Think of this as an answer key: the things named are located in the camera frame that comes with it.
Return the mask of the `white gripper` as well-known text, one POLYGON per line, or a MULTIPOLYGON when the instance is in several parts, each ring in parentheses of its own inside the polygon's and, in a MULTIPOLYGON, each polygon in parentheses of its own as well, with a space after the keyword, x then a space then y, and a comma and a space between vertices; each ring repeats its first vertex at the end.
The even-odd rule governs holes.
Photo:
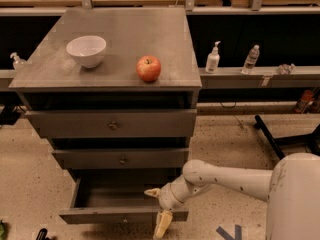
POLYGON ((153 240, 161 240, 173 220, 171 211, 177 210, 185 202, 184 187, 182 184, 168 183, 161 189, 147 189, 144 194, 153 198, 159 197, 159 204, 164 209, 157 214, 153 234, 153 240))

